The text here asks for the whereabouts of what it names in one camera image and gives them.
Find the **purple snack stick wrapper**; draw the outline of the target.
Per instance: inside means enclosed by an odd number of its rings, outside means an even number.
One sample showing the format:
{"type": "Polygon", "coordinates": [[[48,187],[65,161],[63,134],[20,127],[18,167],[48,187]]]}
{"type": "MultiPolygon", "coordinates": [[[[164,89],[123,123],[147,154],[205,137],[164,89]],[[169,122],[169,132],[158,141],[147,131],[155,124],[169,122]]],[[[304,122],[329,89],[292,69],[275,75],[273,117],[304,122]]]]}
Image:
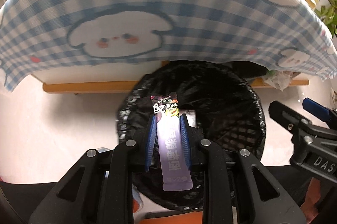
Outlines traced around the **purple snack stick wrapper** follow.
{"type": "Polygon", "coordinates": [[[156,117],[163,190],[190,190],[193,182],[183,152],[177,94],[151,96],[151,102],[156,117]]]}

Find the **black bin with liner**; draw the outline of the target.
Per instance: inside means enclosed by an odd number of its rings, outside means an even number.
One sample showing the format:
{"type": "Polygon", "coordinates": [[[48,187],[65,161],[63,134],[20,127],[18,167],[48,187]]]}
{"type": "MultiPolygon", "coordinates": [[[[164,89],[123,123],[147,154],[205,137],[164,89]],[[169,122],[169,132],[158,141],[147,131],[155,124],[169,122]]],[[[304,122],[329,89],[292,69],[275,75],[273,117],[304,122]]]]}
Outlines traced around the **black bin with liner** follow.
{"type": "Polygon", "coordinates": [[[258,95],[232,68],[202,61],[173,61],[143,76],[118,110],[119,141],[147,126],[151,96],[171,93],[177,94],[181,110],[195,113],[205,138],[226,151],[246,148],[262,157],[266,122],[258,95]]]}

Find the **blue checked bear tablecloth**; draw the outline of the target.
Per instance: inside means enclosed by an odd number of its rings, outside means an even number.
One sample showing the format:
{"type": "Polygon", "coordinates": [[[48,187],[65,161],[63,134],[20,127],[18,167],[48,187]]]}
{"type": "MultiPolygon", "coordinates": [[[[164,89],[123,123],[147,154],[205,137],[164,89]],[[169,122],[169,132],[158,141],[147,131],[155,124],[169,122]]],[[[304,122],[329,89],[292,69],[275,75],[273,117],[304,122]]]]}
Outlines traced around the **blue checked bear tablecloth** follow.
{"type": "Polygon", "coordinates": [[[58,67],[197,60],[336,76],[328,28],[304,0],[7,0],[1,84],[58,67]]]}

